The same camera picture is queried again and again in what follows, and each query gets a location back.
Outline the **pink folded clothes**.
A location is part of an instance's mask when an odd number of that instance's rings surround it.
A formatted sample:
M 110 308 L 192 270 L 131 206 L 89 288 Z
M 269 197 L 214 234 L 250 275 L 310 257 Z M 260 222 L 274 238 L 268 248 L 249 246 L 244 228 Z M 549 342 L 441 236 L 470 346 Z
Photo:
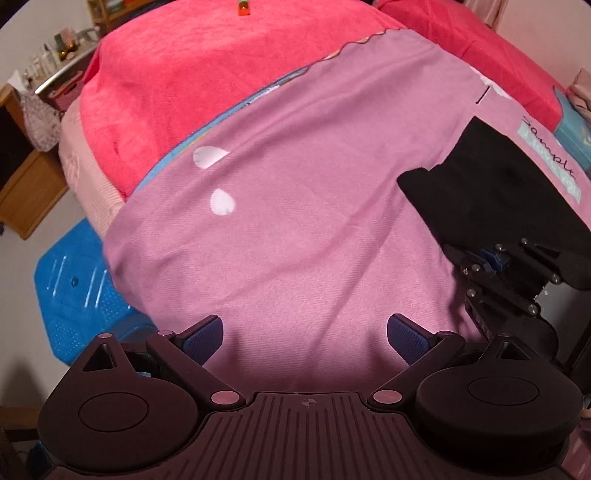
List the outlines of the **pink folded clothes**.
M 572 106 L 588 122 L 591 122 L 591 74 L 581 69 L 567 89 L 567 98 Z

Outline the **black pants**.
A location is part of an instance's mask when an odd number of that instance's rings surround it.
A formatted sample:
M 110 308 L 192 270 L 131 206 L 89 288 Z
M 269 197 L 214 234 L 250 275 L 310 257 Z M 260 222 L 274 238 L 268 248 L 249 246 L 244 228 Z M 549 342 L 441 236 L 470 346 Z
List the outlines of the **black pants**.
M 479 254 L 526 239 L 572 287 L 590 287 L 590 230 L 509 137 L 474 117 L 445 161 L 398 184 L 442 247 Z

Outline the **red fleece blanket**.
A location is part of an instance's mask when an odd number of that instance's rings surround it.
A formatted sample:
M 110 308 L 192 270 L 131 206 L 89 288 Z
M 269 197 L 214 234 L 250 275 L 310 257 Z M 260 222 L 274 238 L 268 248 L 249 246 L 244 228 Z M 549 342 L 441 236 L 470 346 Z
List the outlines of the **red fleece blanket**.
M 106 35 L 80 113 L 99 167 L 122 197 L 173 147 L 284 75 L 346 43 L 400 29 L 363 1 L 172 1 Z

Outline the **wooden bedside cabinet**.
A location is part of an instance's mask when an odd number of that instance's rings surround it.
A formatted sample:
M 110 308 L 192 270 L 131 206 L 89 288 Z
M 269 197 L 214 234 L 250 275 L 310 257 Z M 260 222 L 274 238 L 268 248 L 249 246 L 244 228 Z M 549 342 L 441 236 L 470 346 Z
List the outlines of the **wooden bedside cabinet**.
M 35 148 L 14 88 L 1 87 L 1 227 L 28 239 L 68 190 L 55 147 Z

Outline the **orange green marker pen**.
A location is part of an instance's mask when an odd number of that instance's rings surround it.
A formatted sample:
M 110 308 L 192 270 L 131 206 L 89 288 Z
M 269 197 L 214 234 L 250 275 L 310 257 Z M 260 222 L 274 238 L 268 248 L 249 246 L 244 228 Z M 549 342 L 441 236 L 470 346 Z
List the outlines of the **orange green marker pen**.
M 239 16 L 249 16 L 250 8 L 249 8 L 249 0 L 239 0 L 238 1 L 238 15 Z

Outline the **blue plastic stool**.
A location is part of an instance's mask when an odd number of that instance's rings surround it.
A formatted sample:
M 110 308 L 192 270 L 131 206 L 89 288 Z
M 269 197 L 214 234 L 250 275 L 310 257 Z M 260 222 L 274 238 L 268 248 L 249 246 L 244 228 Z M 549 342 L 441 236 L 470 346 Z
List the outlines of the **blue plastic stool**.
M 102 241 L 86 219 L 40 258 L 34 285 L 52 353 L 66 365 L 101 333 L 139 342 L 156 331 L 114 288 Z

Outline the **pink printed duvet cover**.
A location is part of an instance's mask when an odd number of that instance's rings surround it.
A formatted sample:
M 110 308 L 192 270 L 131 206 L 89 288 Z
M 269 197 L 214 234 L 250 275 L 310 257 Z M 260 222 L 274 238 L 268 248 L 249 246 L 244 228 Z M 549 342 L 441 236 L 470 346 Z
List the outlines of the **pink printed duvet cover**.
M 474 117 L 589 221 L 589 179 L 551 132 L 461 59 L 391 30 L 231 113 L 135 191 L 104 240 L 114 284 L 161 329 L 219 316 L 207 369 L 243 393 L 372 391 L 403 367 L 394 313 L 478 335 L 398 184 L 443 163 Z

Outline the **wooden shelf with clutter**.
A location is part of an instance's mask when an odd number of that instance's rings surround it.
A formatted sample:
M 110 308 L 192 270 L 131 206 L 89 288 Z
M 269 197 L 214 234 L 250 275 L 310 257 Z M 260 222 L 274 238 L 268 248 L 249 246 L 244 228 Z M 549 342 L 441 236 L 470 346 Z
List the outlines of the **wooden shelf with clutter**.
M 3 1 L 1 3 L 1 105 L 37 151 L 51 150 L 59 138 L 59 113 L 42 102 L 55 77 L 88 56 L 97 43 L 78 40 L 101 36 L 129 21 L 154 1 Z

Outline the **teal grey striped pillow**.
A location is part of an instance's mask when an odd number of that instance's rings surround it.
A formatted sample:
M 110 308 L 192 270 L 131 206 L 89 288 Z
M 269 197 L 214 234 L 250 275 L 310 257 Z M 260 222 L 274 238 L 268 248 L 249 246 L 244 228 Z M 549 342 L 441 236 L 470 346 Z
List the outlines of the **teal grey striped pillow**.
M 554 135 L 563 148 L 577 161 L 586 175 L 590 176 L 590 126 L 584 117 L 573 108 L 562 92 L 554 89 L 554 93 L 562 111 L 561 120 Z

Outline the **red pillow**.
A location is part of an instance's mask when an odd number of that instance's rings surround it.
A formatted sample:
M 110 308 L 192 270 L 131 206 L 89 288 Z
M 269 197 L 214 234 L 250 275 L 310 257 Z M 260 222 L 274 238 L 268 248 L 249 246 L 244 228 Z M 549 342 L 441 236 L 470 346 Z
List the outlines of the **red pillow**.
M 376 7 L 464 60 L 550 131 L 562 120 L 563 88 L 542 67 L 456 1 L 377 1 Z

